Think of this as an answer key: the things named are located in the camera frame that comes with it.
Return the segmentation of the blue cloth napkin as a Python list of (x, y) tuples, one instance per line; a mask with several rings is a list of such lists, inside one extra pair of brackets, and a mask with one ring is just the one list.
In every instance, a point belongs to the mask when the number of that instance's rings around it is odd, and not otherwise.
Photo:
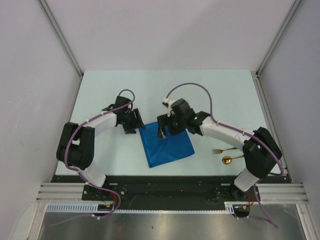
[(157, 132), (157, 122), (149, 123), (144, 128), (139, 128), (144, 153), (150, 168), (178, 161), (195, 154), (186, 130), (177, 135), (168, 134), (164, 139), (157, 137)]

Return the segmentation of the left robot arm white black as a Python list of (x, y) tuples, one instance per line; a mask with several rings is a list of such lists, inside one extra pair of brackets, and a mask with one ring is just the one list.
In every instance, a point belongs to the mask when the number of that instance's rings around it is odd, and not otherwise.
[(95, 164), (95, 138), (110, 128), (121, 125), (125, 134), (136, 134), (145, 125), (140, 112), (133, 108), (133, 100), (118, 95), (115, 103), (98, 115), (78, 124), (67, 122), (62, 130), (56, 151), (57, 160), (76, 172), (100, 200), (110, 196), (111, 188), (105, 184), (106, 175)]

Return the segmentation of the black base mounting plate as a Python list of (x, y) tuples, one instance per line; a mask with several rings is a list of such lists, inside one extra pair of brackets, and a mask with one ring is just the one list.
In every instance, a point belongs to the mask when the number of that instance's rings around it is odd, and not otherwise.
[(253, 189), (241, 193), (235, 176), (108, 176), (104, 188), (120, 196), (120, 210), (211, 211), (224, 202), (247, 202)]

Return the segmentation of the aluminium front frame rail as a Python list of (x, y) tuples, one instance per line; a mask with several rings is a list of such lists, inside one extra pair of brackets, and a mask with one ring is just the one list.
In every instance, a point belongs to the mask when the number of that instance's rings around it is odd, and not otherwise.
[[(38, 202), (103, 202), (98, 199), (98, 194), (93, 199), (88, 197), (84, 190), (84, 183), (42, 183), (36, 200)], [(263, 204), (308, 204), (305, 188), (301, 183), (259, 183), (258, 196)]]

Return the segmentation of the left aluminium corner post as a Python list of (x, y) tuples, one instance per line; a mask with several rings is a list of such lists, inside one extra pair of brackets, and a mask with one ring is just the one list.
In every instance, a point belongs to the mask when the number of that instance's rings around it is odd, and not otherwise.
[(75, 70), (77, 75), (80, 77), (80, 79), (82, 79), (84, 76), (84, 73), (81, 70), (81, 67), (76, 59), (76, 56), (75, 56), (70, 44), (68, 43), (68, 40), (67, 40), (65, 34), (63, 33), (53, 11), (51, 10), (51, 8), (48, 4), (48, 2), (46, 0), (37, 0), (37, 3), (39, 5), (40, 9), (42, 10), (45, 18), (47, 19), (54, 35), (56, 36), (60, 46), (62, 47), (64, 53), (66, 54), (73, 69)]

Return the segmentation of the aluminium corner post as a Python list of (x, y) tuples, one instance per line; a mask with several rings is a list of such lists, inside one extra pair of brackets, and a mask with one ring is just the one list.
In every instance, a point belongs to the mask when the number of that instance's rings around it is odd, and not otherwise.
[(75, 70), (77, 75), (80, 77), (80, 79), (82, 79), (84, 76), (84, 73), (81, 70), (81, 67), (76, 59), (76, 56), (75, 56), (70, 44), (68, 43), (68, 40), (67, 40), (65, 34), (63, 33), (53, 11), (51, 10), (51, 8), (48, 4), (48, 2), (46, 0), (37, 0), (37, 3), (39, 5), (40, 9), (42, 10), (45, 18), (47, 19), (54, 35), (56, 36), (60, 46), (62, 47), (64, 53), (66, 54), (73, 69)]
[(263, 56), (261, 63), (255, 71), (257, 77), (259, 77), (264, 71), (265, 67), (267, 66), (272, 55), (276, 51), (278, 45), (280, 44), (282, 38), (284, 37), (286, 31), (288, 30), (290, 24), (292, 23), (303, 2), (304, 0), (294, 0), (292, 2), (289, 10), (287, 11), (283, 21), (280, 24), (280, 27), (278, 28), (274, 38), (271, 41), (270, 46), (268, 47), (265, 55)]

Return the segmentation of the right aluminium corner post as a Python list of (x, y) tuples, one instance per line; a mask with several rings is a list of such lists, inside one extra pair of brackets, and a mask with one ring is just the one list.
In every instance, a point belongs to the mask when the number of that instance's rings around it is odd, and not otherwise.
[(268, 47), (265, 55), (263, 56), (261, 63), (255, 71), (257, 77), (259, 77), (264, 71), (265, 67), (267, 66), (272, 55), (276, 51), (278, 45), (280, 44), (282, 38), (284, 37), (286, 31), (288, 30), (290, 24), (292, 23), (303, 2), (304, 0), (294, 0), (292, 2), (289, 10), (287, 11), (283, 21), (280, 24), (280, 27), (278, 28), (274, 38), (271, 41), (270, 46)]

